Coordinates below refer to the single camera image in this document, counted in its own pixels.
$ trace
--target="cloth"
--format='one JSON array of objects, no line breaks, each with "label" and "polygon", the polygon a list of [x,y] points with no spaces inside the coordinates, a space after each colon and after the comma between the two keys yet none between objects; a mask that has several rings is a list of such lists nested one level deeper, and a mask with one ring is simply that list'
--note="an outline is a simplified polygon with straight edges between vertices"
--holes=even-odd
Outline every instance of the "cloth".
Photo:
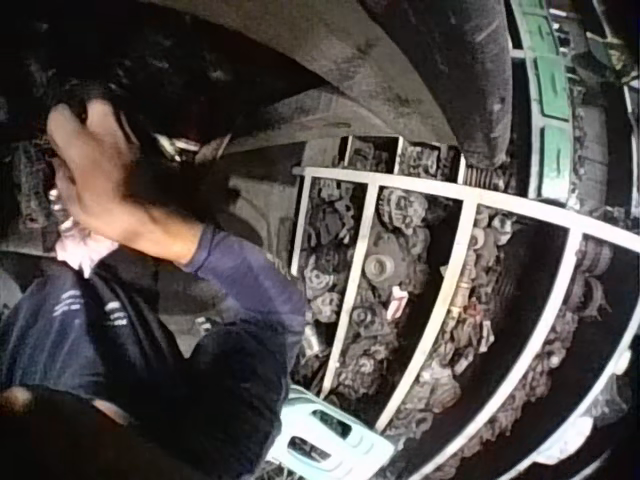
[{"label": "cloth", "polygon": [[111,402],[205,475],[250,475],[279,432],[304,295],[257,247],[210,226],[183,268],[218,284],[237,312],[190,358],[108,271],[84,279],[60,265],[0,322],[0,390],[39,385]]},{"label": "cloth", "polygon": [[116,242],[74,225],[56,242],[56,258],[89,278],[93,267],[116,248]]}]

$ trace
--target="plastic chair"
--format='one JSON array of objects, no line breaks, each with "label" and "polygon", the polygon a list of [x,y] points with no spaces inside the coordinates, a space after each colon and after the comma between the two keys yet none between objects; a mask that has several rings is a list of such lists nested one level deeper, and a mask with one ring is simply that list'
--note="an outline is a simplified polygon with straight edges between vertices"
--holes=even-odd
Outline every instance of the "plastic chair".
[{"label": "plastic chair", "polygon": [[[323,412],[332,420],[348,425],[341,437],[315,415]],[[394,446],[353,417],[323,402],[306,390],[292,386],[282,410],[282,432],[267,458],[280,463],[307,480],[368,480],[388,460]],[[298,437],[328,454],[313,459],[292,450],[291,439]]]}]

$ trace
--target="pile of auto parts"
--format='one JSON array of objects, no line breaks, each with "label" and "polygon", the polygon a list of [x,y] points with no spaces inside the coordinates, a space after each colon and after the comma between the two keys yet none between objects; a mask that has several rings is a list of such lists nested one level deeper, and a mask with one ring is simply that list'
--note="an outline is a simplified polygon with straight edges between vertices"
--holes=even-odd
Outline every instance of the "pile of auto parts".
[{"label": "pile of auto parts", "polygon": [[560,366],[580,321],[599,320],[599,312],[609,309],[604,289],[598,280],[611,264],[611,245],[585,239],[578,252],[578,263],[564,304],[538,354],[524,376],[498,411],[467,444],[429,475],[433,480],[453,478],[463,458],[478,453],[485,442],[509,435],[528,402],[545,397],[551,388],[552,371]]},{"label": "pile of auto parts", "polygon": [[[492,321],[502,273],[503,247],[517,219],[504,212],[479,207],[471,244],[464,261],[449,312],[432,353],[385,430],[398,449],[420,438],[434,415],[451,407],[461,395],[457,377],[486,352],[494,341]],[[402,466],[392,462],[384,473],[397,476]]]}]

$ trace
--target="metal component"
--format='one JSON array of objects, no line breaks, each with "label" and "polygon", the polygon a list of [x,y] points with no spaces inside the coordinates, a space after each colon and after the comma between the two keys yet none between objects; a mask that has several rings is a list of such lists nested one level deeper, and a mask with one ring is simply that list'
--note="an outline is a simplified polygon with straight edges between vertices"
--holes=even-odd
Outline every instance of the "metal component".
[{"label": "metal component", "polygon": [[318,330],[312,323],[304,327],[304,335],[302,336],[302,352],[304,360],[321,354],[327,349],[320,337]]},{"label": "metal component", "polygon": [[314,319],[322,323],[334,323],[338,320],[342,295],[336,292],[325,292],[311,300],[310,306]]},{"label": "metal component", "polygon": [[497,233],[496,245],[506,244],[513,235],[513,218],[505,213],[496,215],[491,221],[491,227]]},{"label": "metal component", "polygon": [[388,255],[371,255],[364,262],[364,273],[373,283],[383,282],[393,275],[393,259]]},{"label": "metal component", "polygon": [[578,252],[578,269],[586,275],[602,275],[613,258],[613,247],[594,238],[585,238]]},{"label": "metal component", "polygon": [[52,218],[45,192],[48,169],[44,149],[37,140],[13,146],[13,177],[18,188],[20,224],[25,229],[48,225]]},{"label": "metal component", "polygon": [[482,228],[474,227],[471,231],[471,241],[469,247],[472,250],[477,250],[484,245],[484,230]]},{"label": "metal component", "polygon": [[470,187],[504,192],[508,182],[501,170],[467,166],[464,172],[464,184]]},{"label": "metal component", "polygon": [[411,235],[425,216],[429,203],[424,195],[399,188],[382,190],[378,202],[380,218],[389,229],[397,228]]},{"label": "metal component", "polygon": [[316,256],[312,255],[304,270],[307,298],[312,300],[327,292],[334,282],[333,275],[328,275],[316,268]]},{"label": "metal component", "polygon": [[476,218],[474,220],[474,225],[477,228],[485,228],[489,226],[489,216],[492,213],[492,209],[489,207],[485,207],[483,205],[478,205],[478,210],[476,211]]},{"label": "metal component", "polygon": [[604,296],[604,289],[598,279],[588,277],[586,284],[589,286],[591,293],[590,300],[584,310],[578,312],[578,315],[583,318],[595,318],[600,320],[600,314],[598,313],[600,308],[604,308],[608,312],[611,312],[611,307],[607,304],[607,300]]}]

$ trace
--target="hand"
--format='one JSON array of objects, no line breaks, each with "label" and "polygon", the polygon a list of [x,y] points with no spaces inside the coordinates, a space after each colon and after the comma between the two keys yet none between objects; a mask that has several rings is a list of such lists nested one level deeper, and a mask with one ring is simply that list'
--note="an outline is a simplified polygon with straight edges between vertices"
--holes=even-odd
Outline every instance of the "hand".
[{"label": "hand", "polygon": [[128,196],[126,180],[139,147],[108,102],[90,101],[84,125],[69,107],[58,105],[49,114],[47,132],[60,155],[54,160],[56,184],[76,221],[155,257],[182,264],[191,259],[202,225]]}]

